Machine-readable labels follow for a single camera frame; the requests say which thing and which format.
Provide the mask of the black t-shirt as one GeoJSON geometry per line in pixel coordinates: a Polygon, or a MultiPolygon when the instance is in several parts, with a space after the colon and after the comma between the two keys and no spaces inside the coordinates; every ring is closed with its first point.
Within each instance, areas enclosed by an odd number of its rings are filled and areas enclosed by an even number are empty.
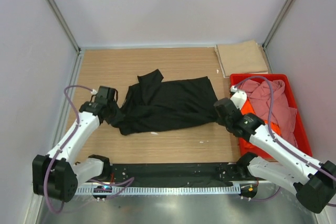
{"type": "Polygon", "coordinates": [[[156,69],[129,86],[107,122],[122,135],[163,132],[216,122],[216,94],[208,77],[164,81],[156,69]]]}

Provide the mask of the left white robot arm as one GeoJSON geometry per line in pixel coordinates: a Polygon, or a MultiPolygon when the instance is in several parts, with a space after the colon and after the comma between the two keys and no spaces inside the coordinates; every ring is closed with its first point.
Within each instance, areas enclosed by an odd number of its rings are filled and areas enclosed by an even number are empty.
{"type": "Polygon", "coordinates": [[[91,134],[103,122],[112,122],[118,112],[115,99],[96,97],[93,102],[85,102],[79,109],[78,118],[60,142],[45,156],[34,158],[34,193],[69,202],[81,184],[91,179],[106,182],[112,173],[109,158],[90,155],[80,164],[75,161],[91,134]]]}

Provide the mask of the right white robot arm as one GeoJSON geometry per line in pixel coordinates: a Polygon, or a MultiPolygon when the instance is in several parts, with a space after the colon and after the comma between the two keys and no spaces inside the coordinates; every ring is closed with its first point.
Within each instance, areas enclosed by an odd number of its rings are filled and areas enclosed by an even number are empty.
{"type": "Polygon", "coordinates": [[[215,102],[219,121],[228,132],[268,153],[275,162],[247,153],[238,161],[238,177],[268,180],[294,194],[306,209],[321,213],[335,196],[335,164],[331,161],[322,163],[295,148],[256,115],[243,115],[239,109],[243,102],[243,99],[229,98],[215,102]]]}

